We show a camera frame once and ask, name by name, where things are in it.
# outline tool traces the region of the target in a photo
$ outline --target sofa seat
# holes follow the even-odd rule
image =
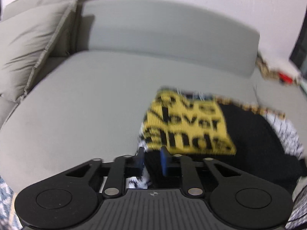
[[[187,62],[79,52],[40,82],[0,132],[0,174],[13,191],[89,159],[134,154],[161,86],[257,102],[248,78]]]

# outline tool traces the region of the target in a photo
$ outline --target patterned rug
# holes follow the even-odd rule
[[[20,230],[22,228],[12,206],[15,197],[16,194],[0,177],[0,230]]]

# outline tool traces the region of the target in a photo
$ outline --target circular mount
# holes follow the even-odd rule
[[[72,194],[62,189],[45,190],[36,197],[38,205],[45,209],[59,209],[65,207],[71,200]]]
[[[211,193],[213,212],[235,228],[270,229],[285,224],[293,202],[275,184],[251,175],[225,177]]]
[[[261,189],[243,189],[235,195],[237,202],[249,209],[261,209],[268,206],[272,197]]]
[[[20,221],[39,229],[62,229],[77,225],[90,217],[97,206],[96,192],[88,185],[60,183],[52,179],[25,188],[15,200]]]

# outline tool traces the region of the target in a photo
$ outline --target beige pillow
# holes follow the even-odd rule
[[[0,22],[0,96],[20,103],[28,94],[76,5],[66,0]]]
[[[59,3],[62,1],[65,0],[16,0],[5,7],[2,20],[5,21],[22,12],[25,12],[38,6]],[[59,38],[58,42],[54,47],[54,50],[50,53],[51,56],[65,57],[69,55],[71,31],[75,19],[75,14],[71,13],[69,16],[70,23],[67,23],[65,29],[61,34],[61,37]]]

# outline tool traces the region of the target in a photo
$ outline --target ribbed surface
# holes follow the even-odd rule
[[[180,190],[128,190],[122,198],[106,200],[97,214],[76,227],[82,230],[225,230],[198,199]]]

